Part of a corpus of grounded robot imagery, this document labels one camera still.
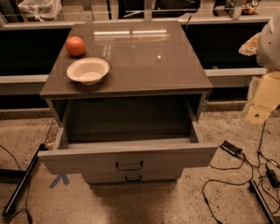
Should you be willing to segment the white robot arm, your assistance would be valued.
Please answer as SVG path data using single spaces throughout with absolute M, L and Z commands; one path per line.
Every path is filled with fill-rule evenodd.
M 262 31 L 247 40 L 238 50 L 256 56 L 257 64 L 269 70 L 280 70 L 280 17 L 274 16 Z

